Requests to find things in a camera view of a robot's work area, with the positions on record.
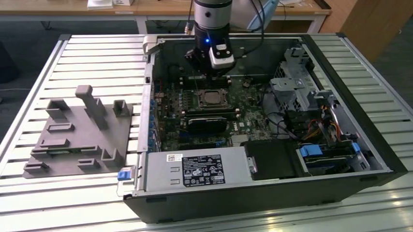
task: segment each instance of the gray plastic holder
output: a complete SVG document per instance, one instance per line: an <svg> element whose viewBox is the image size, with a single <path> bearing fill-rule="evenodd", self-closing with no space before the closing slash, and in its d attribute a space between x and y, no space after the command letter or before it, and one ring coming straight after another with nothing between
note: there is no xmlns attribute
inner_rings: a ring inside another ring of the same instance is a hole
<svg viewBox="0 0 413 232"><path fill-rule="evenodd" d="M49 118L24 166L24 178L117 172L125 162L132 105L102 105L90 86L74 92L85 106L50 100Z"/></svg>

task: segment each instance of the wooden desk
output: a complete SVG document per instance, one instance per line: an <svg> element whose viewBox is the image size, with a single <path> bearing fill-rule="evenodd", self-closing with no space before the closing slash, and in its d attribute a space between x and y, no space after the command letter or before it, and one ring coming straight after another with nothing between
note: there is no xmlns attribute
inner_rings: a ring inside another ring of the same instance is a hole
<svg viewBox="0 0 413 232"><path fill-rule="evenodd" d="M320 9L314 0L291 6L278 7L272 20L311 21L308 33L316 33L331 11ZM135 0L132 6L88 11L86 0L0 0L0 21L133 20L139 33L147 34L145 21L185 20L188 7L189 0Z"/></svg>

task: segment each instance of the blue latch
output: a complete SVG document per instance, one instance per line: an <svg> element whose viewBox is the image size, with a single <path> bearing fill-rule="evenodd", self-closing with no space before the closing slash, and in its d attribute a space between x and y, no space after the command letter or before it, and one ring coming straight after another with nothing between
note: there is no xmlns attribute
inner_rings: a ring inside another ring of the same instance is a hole
<svg viewBox="0 0 413 232"><path fill-rule="evenodd" d="M304 145L299 149L299 152L300 152L300 156L302 157L306 157L306 156L320 156L322 155L322 151L320 151L319 145Z"/></svg>
<svg viewBox="0 0 413 232"><path fill-rule="evenodd" d="M131 170L129 171L120 171L117 173L117 181L129 180L131 179Z"/></svg>
<svg viewBox="0 0 413 232"><path fill-rule="evenodd" d="M358 143L351 143L351 147L352 147L355 153L358 153L360 151Z"/></svg>

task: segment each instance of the warning label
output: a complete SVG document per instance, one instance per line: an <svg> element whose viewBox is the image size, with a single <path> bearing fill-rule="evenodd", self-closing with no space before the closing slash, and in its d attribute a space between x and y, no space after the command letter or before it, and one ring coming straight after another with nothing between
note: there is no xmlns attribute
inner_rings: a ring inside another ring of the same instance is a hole
<svg viewBox="0 0 413 232"><path fill-rule="evenodd" d="M181 167L185 187L225 183L220 155L181 157Z"/></svg>

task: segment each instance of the slotted aluminum platform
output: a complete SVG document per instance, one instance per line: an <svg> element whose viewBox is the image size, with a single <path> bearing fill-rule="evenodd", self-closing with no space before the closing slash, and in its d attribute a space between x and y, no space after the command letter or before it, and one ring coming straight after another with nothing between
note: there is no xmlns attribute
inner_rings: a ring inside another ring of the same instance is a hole
<svg viewBox="0 0 413 232"><path fill-rule="evenodd" d="M74 98L77 85L92 85L104 104L116 99L133 104L127 165L136 163L143 36L72 36L57 42L0 146L0 231L413 230L411 109L346 39L334 34L312 35L312 39L410 171L405 176L339 203L152 225L140 222L123 204L116 173L24 179L22 167L48 117L48 100L64 98L68 105L81 105ZM131 189L132 184L121 191Z"/></svg>

